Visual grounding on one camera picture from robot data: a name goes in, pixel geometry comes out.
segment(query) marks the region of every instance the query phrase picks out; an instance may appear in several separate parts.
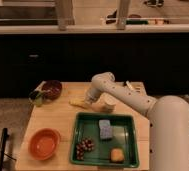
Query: red bowl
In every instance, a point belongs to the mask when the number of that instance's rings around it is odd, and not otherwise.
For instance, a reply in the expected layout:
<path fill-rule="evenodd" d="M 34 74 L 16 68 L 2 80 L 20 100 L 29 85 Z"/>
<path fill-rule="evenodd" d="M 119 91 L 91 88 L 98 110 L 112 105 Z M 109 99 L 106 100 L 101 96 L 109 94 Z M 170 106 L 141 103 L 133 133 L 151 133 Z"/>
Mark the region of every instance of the red bowl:
<path fill-rule="evenodd" d="M 30 139 L 29 153 L 36 160 L 46 160 L 54 154 L 59 141 L 58 131 L 49 128 L 41 129 Z"/>
<path fill-rule="evenodd" d="M 44 91 L 44 97 L 46 99 L 55 100 L 61 94 L 62 84 L 58 80 L 48 80 L 41 89 Z"/>

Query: orange bowl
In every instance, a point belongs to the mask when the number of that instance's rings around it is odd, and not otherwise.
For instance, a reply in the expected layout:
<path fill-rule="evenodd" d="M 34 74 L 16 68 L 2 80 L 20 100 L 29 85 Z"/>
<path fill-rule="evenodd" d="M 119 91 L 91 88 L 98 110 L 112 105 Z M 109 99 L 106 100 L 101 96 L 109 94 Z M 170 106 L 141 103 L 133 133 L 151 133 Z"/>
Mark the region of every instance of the orange bowl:
<path fill-rule="evenodd" d="M 58 131 L 50 128 L 41 129 L 30 139 L 29 153 L 37 160 L 46 160 L 54 154 L 59 141 Z"/>

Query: wooden table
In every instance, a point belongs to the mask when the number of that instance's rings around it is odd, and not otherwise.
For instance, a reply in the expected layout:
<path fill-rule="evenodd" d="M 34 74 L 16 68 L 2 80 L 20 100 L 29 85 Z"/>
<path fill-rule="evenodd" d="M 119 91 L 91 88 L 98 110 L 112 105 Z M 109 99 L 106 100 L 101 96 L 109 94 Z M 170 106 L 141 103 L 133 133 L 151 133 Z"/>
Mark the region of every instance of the wooden table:
<path fill-rule="evenodd" d="M 29 170 L 149 170 L 149 121 L 136 111 L 118 101 L 113 113 L 127 114 L 134 117 L 137 144 L 139 151 L 140 166 L 135 169 L 113 169 L 98 166 L 74 165 L 69 162 L 70 146 L 74 121 L 78 112 L 101 112 L 103 98 L 93 104 L 92 109 L 83 109 L 69 104 L 70 99 L 84 98 L 90 83 L 63 82 L 63 90 L 60 98 L 46 103 L 41 107 L 34 107 L 31 118 L 23 139 L 20 152 L 16 162 L 17 171 Z M 145 93 L 142 83 L 134 83 L 142 93 Z M 61 142 L 54 157 L 46 161 L 36 161 L 28 153 L 28 142 L 30 137 L 39 129 L 53 128 L 61 134 Z"/>

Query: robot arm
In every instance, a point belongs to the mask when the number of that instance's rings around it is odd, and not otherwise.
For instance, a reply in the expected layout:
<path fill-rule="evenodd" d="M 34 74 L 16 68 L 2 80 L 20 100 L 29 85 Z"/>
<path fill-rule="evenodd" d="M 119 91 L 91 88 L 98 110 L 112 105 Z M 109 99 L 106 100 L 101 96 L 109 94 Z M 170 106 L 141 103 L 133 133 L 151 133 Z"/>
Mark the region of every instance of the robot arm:
<path fill-rule="evenodd" d="M 156 99 L 117 85 L 114 81 L 114 75 L 110 72 L 95 75 L 92 78 L 91 87 L 86 93 L 86 102 L 96 102 L 101 94 L 106 92 L 147 117 L 147 113 L 155 104 Z"/>
<path fill-rule="evenodd" d="M 189 104 L 177 96 L 156 100 L 114 80 L 109 72 L 95 75 L 85 101 L 96 102 L 107 92 L 150 120 L 150 171 L 189 171 Z"/>

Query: green plastic tray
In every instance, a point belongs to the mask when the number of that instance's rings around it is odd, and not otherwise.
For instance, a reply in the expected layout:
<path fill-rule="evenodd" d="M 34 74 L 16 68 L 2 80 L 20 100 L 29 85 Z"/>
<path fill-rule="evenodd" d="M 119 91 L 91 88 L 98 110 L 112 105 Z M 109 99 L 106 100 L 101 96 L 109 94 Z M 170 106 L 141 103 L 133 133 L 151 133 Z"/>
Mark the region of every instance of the green plastic tray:
<path fill-rule="evenodd" d="M 113 128 L 111 140 L 101 140 L 99 120 L 108 119 Z M 84 138 L 91 138 L 95 148 L 84 153 L 84 160 L 76 158 L 76 144 Z M 125 160 L 122 163 L 112 163 L 110 152 L 112 148 L 122 148 Z M 129 115 L 78 113 L 75 121 L 70 161 L 80 165 L 115 166 L 136 168 L 139 166 L 138 149 L 134 120 Z"/>

